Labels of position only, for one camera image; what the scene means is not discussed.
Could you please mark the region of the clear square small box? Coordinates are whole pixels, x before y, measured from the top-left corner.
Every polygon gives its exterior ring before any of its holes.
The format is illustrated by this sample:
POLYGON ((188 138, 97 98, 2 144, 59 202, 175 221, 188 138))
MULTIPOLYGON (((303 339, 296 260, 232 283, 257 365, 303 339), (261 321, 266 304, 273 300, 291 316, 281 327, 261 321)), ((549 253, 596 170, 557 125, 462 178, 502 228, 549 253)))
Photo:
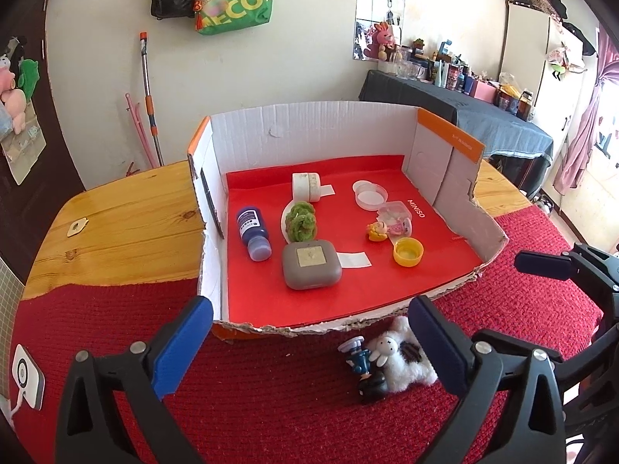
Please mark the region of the clear square small box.
POLYGON ((378 209, 377 219, 386 225, 389 235, 410 237, 412 234, 412 216, 402 201, 385 202, 378 209))

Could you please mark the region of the white wardrobe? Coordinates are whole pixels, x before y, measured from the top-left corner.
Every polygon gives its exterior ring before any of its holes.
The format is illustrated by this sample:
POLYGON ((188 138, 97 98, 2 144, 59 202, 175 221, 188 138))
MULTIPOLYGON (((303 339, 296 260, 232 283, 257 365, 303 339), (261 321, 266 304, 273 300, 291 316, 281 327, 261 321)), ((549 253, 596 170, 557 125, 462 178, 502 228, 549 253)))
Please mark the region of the white wardrobe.
POLYGON ((532 93, 532 109, 530 121, 508 116, 510 124, 501 131, 495 153, 525 162, 515 178, 519 189, 533 192, 544 183, 594 71, 583 60, 582 42, 550 15, 507 5, 501 72, 532 93))

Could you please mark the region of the pink curtain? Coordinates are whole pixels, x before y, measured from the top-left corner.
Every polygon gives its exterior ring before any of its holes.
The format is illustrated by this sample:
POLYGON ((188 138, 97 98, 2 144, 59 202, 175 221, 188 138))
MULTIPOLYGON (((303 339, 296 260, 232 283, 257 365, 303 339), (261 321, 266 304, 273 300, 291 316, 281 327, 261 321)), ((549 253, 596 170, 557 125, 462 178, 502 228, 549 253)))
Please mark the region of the pink curtain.
POLYGON ((577 189, 583 174, 588 168, 594 148, 594 129, 598 121, 600 96, 605 84, 618 84, 618 50, 603 26, 598 34, 598 62, 596 81, 587 109, 583 112, 580 124, 568 153, 560 164, 553 181, 554 189, 564 196, 570 189, 577 189))

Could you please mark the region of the pink plastic hanger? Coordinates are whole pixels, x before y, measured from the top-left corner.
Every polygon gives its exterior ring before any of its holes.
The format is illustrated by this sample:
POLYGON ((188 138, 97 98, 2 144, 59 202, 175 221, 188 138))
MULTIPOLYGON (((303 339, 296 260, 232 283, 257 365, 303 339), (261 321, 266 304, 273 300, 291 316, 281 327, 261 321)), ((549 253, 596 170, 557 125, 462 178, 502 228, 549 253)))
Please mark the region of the pink plastic hanger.
POLYGON ((130 118, 131 118, 134 130, 135 132, 137 132, 137 138, 139 139, 140 144, 142 145, 148 164, 150 165, 150 168, 152 169, 157 168, 158 162, 155 159, 151 146, 148 143, 146 130, 143 126, 142 120, 140 119, 139 104, 133 102, 132 97, 130 96, 129 93, 125 94, 125 100, 127 103, 127 111, 130 114, 130 118))

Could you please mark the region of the green fuzzy plush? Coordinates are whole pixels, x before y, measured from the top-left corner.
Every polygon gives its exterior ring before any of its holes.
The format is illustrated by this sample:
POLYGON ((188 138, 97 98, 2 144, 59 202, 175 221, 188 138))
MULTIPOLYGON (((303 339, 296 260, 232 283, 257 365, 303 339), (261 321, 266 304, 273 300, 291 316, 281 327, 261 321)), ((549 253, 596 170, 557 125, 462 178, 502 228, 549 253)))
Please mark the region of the green fuzzy plush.
POLYGON ((318 230, 315 207, 305 201, 295 202, 284 218, 284 225, 291 242, 315 240, 318 230))

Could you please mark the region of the green plush on door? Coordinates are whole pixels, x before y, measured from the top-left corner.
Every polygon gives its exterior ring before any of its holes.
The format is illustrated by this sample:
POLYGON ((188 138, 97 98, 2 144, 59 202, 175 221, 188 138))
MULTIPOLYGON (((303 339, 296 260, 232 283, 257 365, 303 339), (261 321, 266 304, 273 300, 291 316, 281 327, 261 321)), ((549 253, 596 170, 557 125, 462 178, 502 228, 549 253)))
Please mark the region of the green plush on door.
POLYGON ((23 91, 25 99, 29 102, 40 80, 39 63, 31 59, 23 59, 19 65, 19 78, 17 86, 23 91))

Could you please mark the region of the white fluffy plush toy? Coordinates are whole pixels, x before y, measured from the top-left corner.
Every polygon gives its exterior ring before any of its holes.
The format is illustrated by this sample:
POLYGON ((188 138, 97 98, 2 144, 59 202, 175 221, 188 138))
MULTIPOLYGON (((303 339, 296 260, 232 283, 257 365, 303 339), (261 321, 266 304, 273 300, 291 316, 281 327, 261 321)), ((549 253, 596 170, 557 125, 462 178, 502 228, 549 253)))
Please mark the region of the white fluffy plush toy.
POLYGON ((384 374, 390 394, 406 391, 413 383, 432 386, 438 375, 412 332, 406 316, 397 316, 390 327, 370 340, 369 360, 384 374))

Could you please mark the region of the yellow bottle cap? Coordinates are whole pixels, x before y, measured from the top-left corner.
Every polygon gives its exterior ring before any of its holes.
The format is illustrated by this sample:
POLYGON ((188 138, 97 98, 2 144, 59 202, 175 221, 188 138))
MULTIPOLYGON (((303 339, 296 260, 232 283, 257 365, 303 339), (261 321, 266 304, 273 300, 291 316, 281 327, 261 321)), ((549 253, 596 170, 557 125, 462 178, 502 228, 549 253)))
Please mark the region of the yellow bottle cap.
POLYGON ((420 264, 424 252, 424 246, 419 240, 404 237, 393 244, 392 257, 398 265, 413 268, 420 264))

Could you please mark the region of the pink rabbit plush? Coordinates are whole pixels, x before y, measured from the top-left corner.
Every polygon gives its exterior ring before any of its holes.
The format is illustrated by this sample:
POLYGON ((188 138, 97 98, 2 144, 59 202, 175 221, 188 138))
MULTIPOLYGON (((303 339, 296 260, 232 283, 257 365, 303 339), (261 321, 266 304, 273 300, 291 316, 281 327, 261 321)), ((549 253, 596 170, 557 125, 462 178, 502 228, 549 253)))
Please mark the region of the pink rabbit plush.
POLYGON ((395 37, 392 26, 385 22, 373 24, 366 35, 368 45, 363 50, 366 59, 389 62, 395 53, 395 37))

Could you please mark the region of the small wooden tag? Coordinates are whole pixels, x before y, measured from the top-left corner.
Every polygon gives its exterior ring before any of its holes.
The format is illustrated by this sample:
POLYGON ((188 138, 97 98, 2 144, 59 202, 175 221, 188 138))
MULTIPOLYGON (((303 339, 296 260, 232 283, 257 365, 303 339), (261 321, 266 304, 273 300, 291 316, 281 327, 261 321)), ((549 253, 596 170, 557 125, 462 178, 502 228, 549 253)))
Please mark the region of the small wooden tag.
POLYGON ((89 220, 86 217, 72 222, 71 225, 69 225, 68 227, 68 230, 66 232, 66 237, 71 238, 75 235, 78 235, 80 232, 82 232, 83 229, 85 229, 88 222, 89 220))

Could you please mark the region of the pink plush toys hanging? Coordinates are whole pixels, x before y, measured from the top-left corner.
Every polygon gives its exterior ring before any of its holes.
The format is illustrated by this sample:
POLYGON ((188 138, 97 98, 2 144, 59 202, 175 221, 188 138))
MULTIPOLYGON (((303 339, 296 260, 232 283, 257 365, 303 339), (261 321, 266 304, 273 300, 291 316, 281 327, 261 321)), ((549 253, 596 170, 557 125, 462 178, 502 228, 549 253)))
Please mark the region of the pink plush toys hanging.
POLYGON ((12 119, 15 134, 20 134, 26 126, 27 101, 24 92, 16 85, 15 74, 10 71, 7 56, 1 57, 1 102, 12 119))

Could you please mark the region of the grey square case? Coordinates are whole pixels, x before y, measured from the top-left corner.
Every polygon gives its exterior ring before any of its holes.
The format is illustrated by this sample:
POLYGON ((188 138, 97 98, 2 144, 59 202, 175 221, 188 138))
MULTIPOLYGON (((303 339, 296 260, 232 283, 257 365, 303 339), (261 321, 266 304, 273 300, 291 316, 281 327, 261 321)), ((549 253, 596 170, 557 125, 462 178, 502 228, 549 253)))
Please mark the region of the grey square case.
POLYGON ((297 291, 330 287, 342 276, 337 251, 326 240, 287 244, 281 261, 286 286, 297 291))

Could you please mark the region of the small blue black figurine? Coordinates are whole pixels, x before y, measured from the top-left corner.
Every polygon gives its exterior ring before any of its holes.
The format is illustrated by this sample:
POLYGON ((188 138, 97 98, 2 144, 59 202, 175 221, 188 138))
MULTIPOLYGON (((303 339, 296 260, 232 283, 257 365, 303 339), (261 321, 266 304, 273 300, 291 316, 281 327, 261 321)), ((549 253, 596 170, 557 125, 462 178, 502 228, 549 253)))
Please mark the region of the small blue black figurine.
POLYGON ((376 402, 387 396, 386 377, 382 370, 370 361, 371 351, 365 347, 363 336, 345 340, 338 346, 338 351, 345 356, 351 371, 358 376, 357 391, 362 402, 376 402))

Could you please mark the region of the red knitted table cloth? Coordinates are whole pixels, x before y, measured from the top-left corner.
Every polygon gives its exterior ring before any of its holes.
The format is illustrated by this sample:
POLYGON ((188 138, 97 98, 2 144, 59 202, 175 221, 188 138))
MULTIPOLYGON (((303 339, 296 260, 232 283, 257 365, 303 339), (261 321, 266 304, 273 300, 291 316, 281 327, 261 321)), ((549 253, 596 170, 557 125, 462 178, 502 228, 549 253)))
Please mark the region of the red knitted table cloth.
MULTIPOLYGON (((557 254, 566 241, 536 207, 498 220, 509 242, 480 278, 440 297, 439 311, 467 334, 492 329, 571 357, 591 341, 599 308, 571 282, 522 275, 520 250, 557 254)), ((55 458, 56 418, 78 351, 96 356, 148 340, 196 291, 181 280, 127 286, 69 285, 21 303, 13 342, 44 373, 43 406, 21 408, 17 435, 39 463, 55 458)), ((338 351, 344 335, 209 337, 165 404, 209 463, 411 463, 452 412, 439 384, 363 404, 338 351)))

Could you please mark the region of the dark covered side table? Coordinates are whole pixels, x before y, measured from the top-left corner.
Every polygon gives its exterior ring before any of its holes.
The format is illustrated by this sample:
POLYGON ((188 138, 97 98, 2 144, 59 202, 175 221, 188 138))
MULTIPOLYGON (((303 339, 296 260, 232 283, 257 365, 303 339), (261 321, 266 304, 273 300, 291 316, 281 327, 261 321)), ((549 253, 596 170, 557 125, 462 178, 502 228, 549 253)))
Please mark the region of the dark covered side table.
POLYGON ((463 93, 371 70, 359 100, 417 106, 446 119, 481 142, 485 146, 482 157, 529 198, 539 191, 552 166, 551 136, 508 111, 463 93))

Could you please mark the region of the clear round container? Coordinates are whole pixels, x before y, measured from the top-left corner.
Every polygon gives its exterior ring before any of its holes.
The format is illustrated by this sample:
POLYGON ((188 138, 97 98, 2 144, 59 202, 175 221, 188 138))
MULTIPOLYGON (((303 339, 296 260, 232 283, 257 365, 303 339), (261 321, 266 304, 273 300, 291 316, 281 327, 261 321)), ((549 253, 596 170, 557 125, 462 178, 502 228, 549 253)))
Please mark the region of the clear round container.
POLYGON ((364 211, 375 212, 388 199, 388 192, 383 186, 367 180, 358 180, 352 185, 358 207, 364 211))

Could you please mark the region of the dark brown door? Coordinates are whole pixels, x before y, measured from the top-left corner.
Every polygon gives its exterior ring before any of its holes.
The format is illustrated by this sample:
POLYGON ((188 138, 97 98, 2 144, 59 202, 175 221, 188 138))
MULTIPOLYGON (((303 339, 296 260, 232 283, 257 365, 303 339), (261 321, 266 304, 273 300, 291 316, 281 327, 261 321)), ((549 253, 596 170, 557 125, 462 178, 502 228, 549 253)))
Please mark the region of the dark brown door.
POLYGON ((62 134, 51 93, 46 43, 48 0, 36 0, 1 46, 2 56, 20 64, 32 60, 39 79, 17 137, 19 156, 1 156, 1 260, 20 282, 27 281, 53 219, 72 197, 85 191, 62 134))

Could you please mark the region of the blonde girl figurine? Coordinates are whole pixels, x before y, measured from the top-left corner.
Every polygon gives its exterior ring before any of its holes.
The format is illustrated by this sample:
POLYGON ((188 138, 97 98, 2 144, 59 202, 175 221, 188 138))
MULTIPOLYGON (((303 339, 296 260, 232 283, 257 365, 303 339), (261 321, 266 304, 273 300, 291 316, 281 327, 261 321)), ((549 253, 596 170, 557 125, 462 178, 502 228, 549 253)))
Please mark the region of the blonde girl figurine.
POLYGON ((412 234, 412 223, 409 219, 398 220, 392 223, 377 220, 366 226, 366 237, 371 242, 389 240, 396 244, 399 240, 409 238, 412 234))

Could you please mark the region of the orange white cardboard box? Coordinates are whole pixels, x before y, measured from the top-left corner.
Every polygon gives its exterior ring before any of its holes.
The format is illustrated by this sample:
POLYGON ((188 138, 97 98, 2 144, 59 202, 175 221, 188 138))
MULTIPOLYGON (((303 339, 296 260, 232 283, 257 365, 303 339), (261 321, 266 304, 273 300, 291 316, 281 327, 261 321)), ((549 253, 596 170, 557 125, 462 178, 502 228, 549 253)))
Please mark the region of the orange white cardboard box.
POLYGON ((476 278, 507 245, 496 221, 474 200, 484 147, 430 111, 364 102, 272 105, 204 118, 188 148, 202 216, 198 292, 214 309, 222 339, 299 336, 362 328, 404 310, 418 294, 439 297, 476 278), (343 261, 337 284, 286 286, 282 251, 292 175, 318 173, 317 236, 343 261), (405 268, 389 241, 371 242, 376 212, 358 207, 352 185, 383 186, 412 216, 424 246, 405 268), (272 255, 253 262, 236 217, 257 207, 272 255))

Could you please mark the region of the purple plastic bottle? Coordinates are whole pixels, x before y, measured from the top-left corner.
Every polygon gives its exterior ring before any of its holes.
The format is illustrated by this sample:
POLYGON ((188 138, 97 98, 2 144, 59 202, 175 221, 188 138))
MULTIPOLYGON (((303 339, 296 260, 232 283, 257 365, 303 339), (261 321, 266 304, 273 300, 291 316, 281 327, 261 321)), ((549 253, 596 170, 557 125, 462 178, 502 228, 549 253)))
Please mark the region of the purple plastic bottle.
POLYGON ((253 262, 268 260, 273 250, 261 211, 253 206, 245 207, 238 212, 236 221, 239 236, 250 259, 253 262))

